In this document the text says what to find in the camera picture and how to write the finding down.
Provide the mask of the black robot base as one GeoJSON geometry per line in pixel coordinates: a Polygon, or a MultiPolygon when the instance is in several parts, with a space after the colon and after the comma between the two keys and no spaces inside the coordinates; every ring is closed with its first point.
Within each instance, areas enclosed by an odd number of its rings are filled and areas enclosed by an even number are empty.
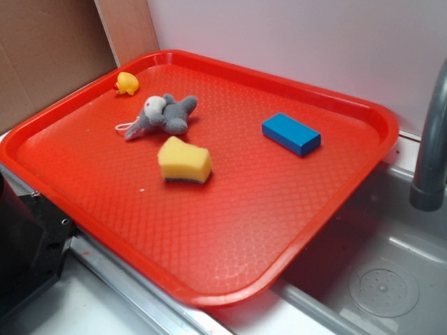
{"type": "Polygon", "coordinates": [[[1,177],[1,320],[61,276],[73,221],[43,195],[17,195],[1,177]]]}

